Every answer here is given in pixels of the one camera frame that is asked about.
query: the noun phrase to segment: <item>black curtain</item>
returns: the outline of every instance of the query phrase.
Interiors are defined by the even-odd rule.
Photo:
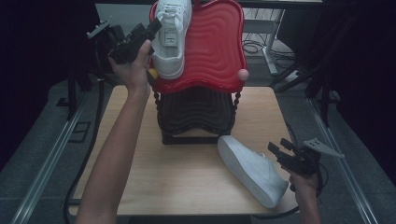
[[[89,50],[86,33],[99,22],[91,0],[0,3],[0,167],[29,132],[51,86]]]
[[[370,1],[352,26],[332,67],[332,88],[341,96],[339,112],[394,184],[395,9],[388,1]]]

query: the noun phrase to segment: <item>forearm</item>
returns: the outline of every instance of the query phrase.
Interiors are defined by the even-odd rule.
[[[320,224],[320,212],[316,194],[304,197],[299,202],[301,224]]]
[[[92,168],[79,208],[81,214],[116,215],[131,170],[148,97],[147,92],[129,92]]]

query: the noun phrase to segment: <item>white sneaker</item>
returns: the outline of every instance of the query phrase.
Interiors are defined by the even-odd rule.
[[[263,206],[273,208],[279,203],[289,182],[279,176],[270,160],[244,147],[230,135],[219,138],[218,148],[228,169]]]
[[[184,70],[184,45],[191,22],[191,0],[160,0],[155,15],[163,27],[152,42],[154,67],[163,79],[176,79]]]

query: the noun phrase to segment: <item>human arm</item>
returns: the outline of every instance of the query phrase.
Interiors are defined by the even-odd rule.
[[[318,177],[316,175],[297,175],[291,170],[284,169],[290,173],[290,183],[296,188],[295,197],[300,208],[300,223],[320,224],[317,200]]]
[[[114,73],[124,81],[128,96],[92,168],[77,224],[116,223],[150,93],[146,75],[149,48],[150,42],[146,41],[133,63],[119,65],[109,58]]]

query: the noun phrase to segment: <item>wooden table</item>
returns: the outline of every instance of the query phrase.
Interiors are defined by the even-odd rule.
[[[96,144],[78,182],[74,199],[80,199],[95,159],[126,99],[124,86],[114,88],[103,116]],[[273,161],[268,142],[290,139],[274,92],[245,87],[236,110],[232,136],[246,147],[263,152]],[[289,189],[276,208],[268,209],[248,192],[224,165],[217,145],[163,145],[154,97],[148,100],[132,170],[120,202],[121,216],[276,215],[297,203]],[[206,135],[203,131],[188,134]],[[276,168],[284,179],[289,175]],[[78,208],[71,206],[72,215]]]

